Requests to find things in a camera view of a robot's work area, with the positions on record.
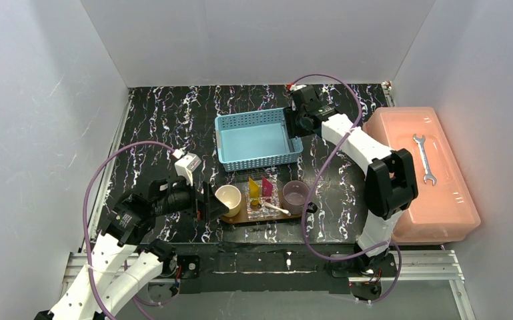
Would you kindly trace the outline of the yellow mug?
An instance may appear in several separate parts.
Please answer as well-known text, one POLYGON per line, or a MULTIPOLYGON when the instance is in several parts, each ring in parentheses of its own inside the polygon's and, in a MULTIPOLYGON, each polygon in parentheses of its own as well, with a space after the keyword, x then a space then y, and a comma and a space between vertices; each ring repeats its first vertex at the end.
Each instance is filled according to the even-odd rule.
POLYGON ((223 185, 217 189, 215 196, 228 208, 228 212, 223 214, 224 217, 234 217, 239 213, 242 194, 236 186, 223 185))

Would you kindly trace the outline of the oval wooden tray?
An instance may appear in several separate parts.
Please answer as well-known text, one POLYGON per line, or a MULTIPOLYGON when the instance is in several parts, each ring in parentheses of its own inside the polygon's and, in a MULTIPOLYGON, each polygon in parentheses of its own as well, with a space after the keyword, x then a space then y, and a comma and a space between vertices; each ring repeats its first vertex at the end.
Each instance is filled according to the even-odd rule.
MULTIPOLYGON (((280 198, 275 198, 272 200, 272 204, 278 207, 281 207, 280 198)), ((300 218, 301 215, 291 215, 287 216, 281 214, 277 211, 271 211, 268 208, 265 208, 263 205, 256 207, 255 209, 246 201, 246 199, 242 199, 240 211, 234 217, 224 217, 221 216, 219 219, 227 224, 231 225, 242 225, 249 223, 261 223, 267 221, 289 221, 300 218)))

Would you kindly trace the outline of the yellow toothpaste tube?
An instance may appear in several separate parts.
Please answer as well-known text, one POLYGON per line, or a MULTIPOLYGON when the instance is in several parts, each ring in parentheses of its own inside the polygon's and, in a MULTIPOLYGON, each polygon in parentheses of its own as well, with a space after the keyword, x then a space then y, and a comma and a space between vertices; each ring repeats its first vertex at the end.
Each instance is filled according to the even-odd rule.
POLYGON ((257 207, 260 204, 260 186, 250 177, 249 178, 249 203, 257 207))

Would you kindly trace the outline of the clear textured acrylic holder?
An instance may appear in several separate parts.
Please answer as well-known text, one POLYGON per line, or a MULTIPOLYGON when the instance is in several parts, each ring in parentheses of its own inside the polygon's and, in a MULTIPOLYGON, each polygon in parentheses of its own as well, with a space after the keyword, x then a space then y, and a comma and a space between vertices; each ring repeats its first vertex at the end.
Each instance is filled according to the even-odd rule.
POLYGON ((281 205, 278 188, 269 179, 255 181, 249 178, 244 191, 249 220, 273 219, 280 215, 281 212, 278 209, 270 207, 270 205, 274 207, 281 207, 281 205))

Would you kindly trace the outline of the white toothbrush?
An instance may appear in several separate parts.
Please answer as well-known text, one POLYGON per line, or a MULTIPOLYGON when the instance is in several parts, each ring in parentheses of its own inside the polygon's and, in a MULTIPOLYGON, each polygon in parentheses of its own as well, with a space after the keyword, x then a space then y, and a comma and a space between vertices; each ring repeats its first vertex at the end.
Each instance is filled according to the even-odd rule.
POLYGON ((268 202, 266 202, 266 201, 264 201, 264 202, 262 203, 262 205, 263 205, 265 208, 268 208, 268 209, 269 209, 269 210, 271 210, 271 211, 277 211, 277 212, 279 212, 279 213, 281 213, 281 214, 284 214, 284 215, 287 215, 287 216, 291 216, 291 215, 292 215, 288 210, 286 210, 286 209, 282 209, 281 207, 275 206, 275 205, 273 205, 273 204, 271 204, 271 203, 268 203, 268 202))

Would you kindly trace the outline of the light blue plastic basket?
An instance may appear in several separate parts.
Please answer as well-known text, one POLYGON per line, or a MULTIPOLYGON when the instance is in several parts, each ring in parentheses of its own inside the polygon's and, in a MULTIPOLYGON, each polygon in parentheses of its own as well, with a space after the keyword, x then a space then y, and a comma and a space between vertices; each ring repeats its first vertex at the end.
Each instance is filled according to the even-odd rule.
POLYGON ((219 115, 214 124, 217 155, 226 172, 295 163, 304 150, 296 137, 295 151, 289 152, 282 108, 219 115))

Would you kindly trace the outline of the pink toothpaste tube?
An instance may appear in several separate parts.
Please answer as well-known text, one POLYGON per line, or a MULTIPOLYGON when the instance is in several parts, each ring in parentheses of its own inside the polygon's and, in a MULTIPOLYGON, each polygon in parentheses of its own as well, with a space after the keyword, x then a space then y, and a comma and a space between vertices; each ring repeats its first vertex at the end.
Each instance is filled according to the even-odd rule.
POLYGON ((262 201, 263 201, 263 204, 272 203, 272 196, 273 196, 273 192, 274 192, 274 186, 265 177, 262 177, 261 190, 262 190, 262 201))

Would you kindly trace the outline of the purple mug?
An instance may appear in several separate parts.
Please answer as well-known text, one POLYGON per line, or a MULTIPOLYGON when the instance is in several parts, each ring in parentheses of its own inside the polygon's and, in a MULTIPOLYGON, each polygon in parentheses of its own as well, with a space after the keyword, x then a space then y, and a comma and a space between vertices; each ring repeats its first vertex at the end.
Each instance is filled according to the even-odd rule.
POLYGON ((290 181, 282 189, 280 204, 282 209, 288 211, 288 215, 301 215, 306 199, 310 194, 310 188, 303 181, 290 181))

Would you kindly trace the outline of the grey toothbrush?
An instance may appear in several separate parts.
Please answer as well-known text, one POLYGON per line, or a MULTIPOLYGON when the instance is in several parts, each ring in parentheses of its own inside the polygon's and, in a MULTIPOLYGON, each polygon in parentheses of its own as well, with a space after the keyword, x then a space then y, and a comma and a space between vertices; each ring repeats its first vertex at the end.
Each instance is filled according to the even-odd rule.
POLYGON ((286 143, 287 143, 289 152, 293 153, 295 151, 294 142, 293 142, 293 139, 289 137, 289 135, 286 136, 286 143))

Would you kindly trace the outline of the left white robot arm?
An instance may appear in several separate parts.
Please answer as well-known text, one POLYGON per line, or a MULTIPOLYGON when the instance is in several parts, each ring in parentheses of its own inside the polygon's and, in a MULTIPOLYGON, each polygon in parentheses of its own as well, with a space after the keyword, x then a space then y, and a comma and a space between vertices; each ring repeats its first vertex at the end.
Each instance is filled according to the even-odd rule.
POLYGON ((62 298, 36 319, 113 319, 152 279, 177 266, 173 245, 156 239, 124 272, 119 269, 154 227, 158 217, 192 213, 207 220, 229 212, 209 183, 198 192, 185 177, 153 181, 148 195, 127 191, 119 198, 87 251, 82 267, 62 298))

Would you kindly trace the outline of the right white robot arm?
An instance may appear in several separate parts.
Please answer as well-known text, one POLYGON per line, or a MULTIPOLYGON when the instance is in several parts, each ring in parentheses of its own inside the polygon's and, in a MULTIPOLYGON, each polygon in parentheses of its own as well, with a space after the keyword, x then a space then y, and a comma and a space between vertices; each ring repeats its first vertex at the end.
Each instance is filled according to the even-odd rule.
POLYGON ((289 137, 316 134, 335 145, 330 159, 342 151, 365 175, 368 214, 354 253, 346 259, 361 272, 373 269, 386 256, 399 218, 418 196, 412 154, 376 141, 358 121, 323 104, 311 85, 291 84, 288 90, 292 106, 284 109, 284 116, 289 137))

